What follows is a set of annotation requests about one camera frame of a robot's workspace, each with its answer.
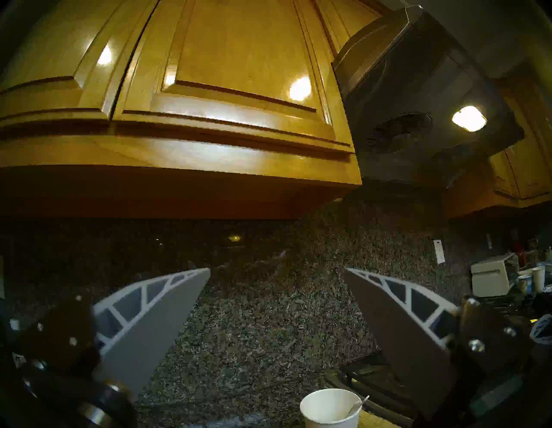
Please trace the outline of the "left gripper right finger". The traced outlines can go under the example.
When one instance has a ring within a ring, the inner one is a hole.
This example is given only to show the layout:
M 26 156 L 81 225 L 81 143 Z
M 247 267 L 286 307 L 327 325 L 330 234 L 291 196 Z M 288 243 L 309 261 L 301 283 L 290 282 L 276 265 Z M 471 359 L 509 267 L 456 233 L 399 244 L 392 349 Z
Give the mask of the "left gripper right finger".
M 377 345 L 426 421 L 501 420 L 527 385 L 529 340 L 468 296 L 457 306 L 419 284 L 344 269 Z

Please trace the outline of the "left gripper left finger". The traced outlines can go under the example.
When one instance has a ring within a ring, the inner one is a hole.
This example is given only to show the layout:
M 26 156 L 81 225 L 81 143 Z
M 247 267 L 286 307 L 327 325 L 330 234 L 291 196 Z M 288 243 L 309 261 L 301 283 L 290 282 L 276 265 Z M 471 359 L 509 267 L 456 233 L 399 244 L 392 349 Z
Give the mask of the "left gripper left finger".
M 114 381 L 135 401 L 211 276 L 200 268 L 142 280 L 96 304 L 65 300 L 17 337 L 17 369 Z

